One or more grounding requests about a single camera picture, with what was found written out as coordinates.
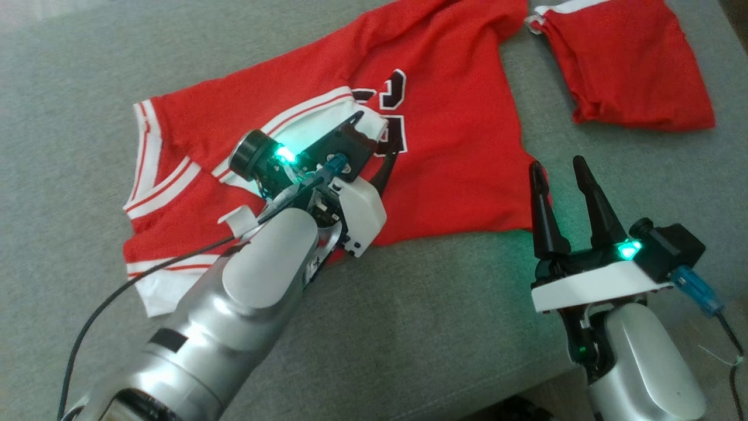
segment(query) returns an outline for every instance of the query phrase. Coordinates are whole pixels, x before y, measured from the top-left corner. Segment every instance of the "zip tie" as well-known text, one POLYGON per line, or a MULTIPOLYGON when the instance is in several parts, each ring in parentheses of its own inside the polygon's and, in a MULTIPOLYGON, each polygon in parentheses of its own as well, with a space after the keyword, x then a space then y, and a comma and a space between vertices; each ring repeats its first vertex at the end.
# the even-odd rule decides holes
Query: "zip tie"
POLYGON ((727 364, 728 366, 735 367, 740 365, 743 362, 743 357, 738 356, 738 358, 735 359, 735 363, 728 363, 727 361, 723 360, 722 358, 719 358, 717 355, 714 354, 714 352, 709 351, 707 348, 702 347, 699 345, 699 348, 701 348, 704 352, 711 355, 714 358, 717 358, 719 361, 722 361, 723 363, 727 364))

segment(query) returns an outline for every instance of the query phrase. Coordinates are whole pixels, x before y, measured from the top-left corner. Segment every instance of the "green led light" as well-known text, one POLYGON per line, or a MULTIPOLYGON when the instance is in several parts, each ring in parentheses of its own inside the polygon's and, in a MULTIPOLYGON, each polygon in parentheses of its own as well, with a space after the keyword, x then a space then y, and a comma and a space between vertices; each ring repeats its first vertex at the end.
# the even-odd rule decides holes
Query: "green led light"
POLYGON ((639 241, 626 241, 618 245, 618 253, 626 260, 631 260, 642 249, 639 241))
POLYGON ((296 162, 296 155, 291 152, 290 149, 286 148, 285 146, 281 146, 275 151, 275 155, 277 157, 280 157, 282 160, 285 160, 288 163, 294 163, 296 162))

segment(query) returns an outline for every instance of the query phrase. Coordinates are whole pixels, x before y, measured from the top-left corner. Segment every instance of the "gray tablecloth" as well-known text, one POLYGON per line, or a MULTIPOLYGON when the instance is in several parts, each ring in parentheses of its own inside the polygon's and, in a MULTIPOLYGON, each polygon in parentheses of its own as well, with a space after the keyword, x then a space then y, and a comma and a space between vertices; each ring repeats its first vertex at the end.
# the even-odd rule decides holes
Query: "gray tablecloth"
MULTIPOLYGON (((125 278, 131 231, 131 104, 308 43, 383 0, 118 2, 0 39, 0 412, 52 417, 83 321, 125 278)), ((708 245, 699 271, 745 292, 748 59, 715 0, 673 1, 717 129, 663 134, 571 122, 573 104, 541 38, 501 53, 524 145, 549 171, 557 217, 589 239, 571 158, 584 155, 626 224, 679 221, 708 245)), ((555 315, 530 299, 526 232, 461 234, 372 249, 328 268, 227 420, 459 417, 569 367, 555 315)), ((697 311, 658 294, 668 324, 697 311)), ((125 293, 89 333, 71 399, 120 365, 157 321, 125 293)))

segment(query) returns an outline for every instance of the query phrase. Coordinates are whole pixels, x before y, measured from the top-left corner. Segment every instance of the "silver arm cover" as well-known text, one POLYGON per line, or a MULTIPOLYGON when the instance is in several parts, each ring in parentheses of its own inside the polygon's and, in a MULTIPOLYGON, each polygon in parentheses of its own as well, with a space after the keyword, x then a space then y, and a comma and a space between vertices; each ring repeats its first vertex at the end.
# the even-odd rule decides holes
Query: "silver arm cover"
POLYGON ((205 272, 75 420, 217 420, 298 308, 317 243, 312 216, 280 212, 205 272))

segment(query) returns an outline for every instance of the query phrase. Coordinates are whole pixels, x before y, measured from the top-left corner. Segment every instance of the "red garment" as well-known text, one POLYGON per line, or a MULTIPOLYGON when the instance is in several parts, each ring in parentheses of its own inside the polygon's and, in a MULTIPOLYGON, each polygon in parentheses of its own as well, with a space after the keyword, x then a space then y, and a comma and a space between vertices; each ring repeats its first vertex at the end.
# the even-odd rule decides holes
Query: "red garment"
POLYGON ((663 0, 572 0, 537 7, 577 102, 574 122, 680 131, 714 127, 699 67, 663 0))
MULTIPOLYGON (((246 132, 260 128, 299 152, 359 109, 360 131, 403 145, 374 244, 529 229, 533 159, 498 54, 526 13, 524 0, 401 0, 270 61, 136 104, 129 275, 230 235, 216 221, 240 205, 260 212, 254 183, 228 170, 246 132)), ((380 165, 373 158, 361 176, 380 165)), ((194 281, 215 259, 197 256, 162 278, 194 281)), ((146 278, 138 290, 156 284, 146 278)))

